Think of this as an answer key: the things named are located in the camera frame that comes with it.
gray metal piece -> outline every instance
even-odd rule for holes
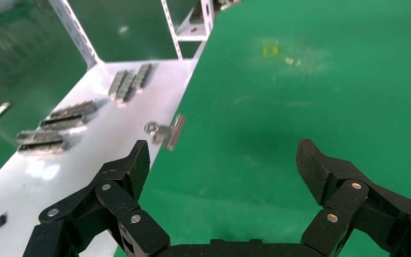
[[[56,131],[21,131],[17,135],[17,142],[24,144],[45,143],[62,140],[62,137]]]
[[[115,100],[117,103],[125,103],[132,92],[132,82],[135,79],[134,75],[128,75],[122,85],[120,86],[119,90],[117,91]]]
[[[86,123],[86,116],[83,114],[72,114],[42,120],[40,128],[43,130],[66,130],[73,127],[81,127]]]
[[[53,216],[56,216],[56,214],[58,214],[58,213],[59,213],[58,209],[51,209],[51,210],[48,211],[47,215],[48,215],[48,217],[53,217]]]
[[[132,88],[134,90],[141,90],[146,85],[147,78],[149,77],[149,73],[152,70],[152,64],[147,63],[143,64],[136,74],[136,78],[132,83]]]
[[[103,186],[102,186],[102,190],[108,190],[108,189],[110,189],[111,188],[111,186],[109,185],[109,184],[104,184]]]
[[[352,187],[355,189],[361,189],[361,185],[358,183],[352,183]]]
[[[139,215],[134,215],[134,216],[130,219],[130,221],[131,221],[132,223],[138,223],[140,220],[141,220],[141,216],[139,216]]]
[[[185,116],[182,114],[178,114],[174,123],[170,126],[166,125],[159,125],[156,122],[148,122],[144,126],[144,131],[150,135],[152,135],[152,142],[154,144],[159,144],[166,139],[164,143],[164,148],[173,151],[177,141],[180,137],[180,132],[184,127],[185,123]]]
[[[87,101],[84,103],[79,103],[73,106],[69,106],[69,107],[54,111],[51,113],[50,117],[55,118],[55,117],[75,115],[75,114],[88,115],[88,114],[95,112],[96,110],[97,110],[97,106],[95,105],[94,101]]]
[[[56,131],[22,131],[17,135],[21,144],[19,153],[52,154],[61,153],[66,143]]]
[[[124,82],[125,78],[127,77],[128,72],[126,70],[118,71],[114,80],[111,83],[111,87],[109,88],[108,95],[111,99],[116,98],[116,94],[119,91],[120,86]]]
[[[331,222],[337,222],[338,221],[338,217],[334,214],[328,214],[327,215],[327,220],[331,221]]]

screw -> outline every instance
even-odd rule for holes
[[[132,223],[138,223],[141,220],[141,216],[134,215],[131,219]]]
[[[59,213],[58,209],[51,209],[51,210],[48,211],[48,217],[53,217],[58,213]]]
[[[361,189],[361,185],[357,183],[352,183],[352,187],[355,189]]]
[[[327,215],[327,220],[329,220],[331,222],[336,222],[336,221],[338,221],[338,217],[336,215],[333,215],[333,214],[328,214]]]
[[[104,184],[103,186],[102,186],[102,189],[103,190],[108,190],[108,189],[110,189],[111,188],[111,186],[109,185],[109,184]]]

white table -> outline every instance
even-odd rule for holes
[[[108,98],[117,71],[137,72],[142,63],[98,63],[65,96],[56,109],[97,99],[100,108],[82,128],[66,131],[71,148],[62,154],[25,156],[15,153],[0,169],[0,256],[22,256],[39,213],[90,183],[100,167],[127,156],[138,139],[149,142],[153,162],[160,145],[153,145],[143,128],[149,121],[170,124],[197,63],[193,60],[150,61],[146,88],[125,106]],[[107,231],[95,237],[81,257],[111,257],[117,244]]]

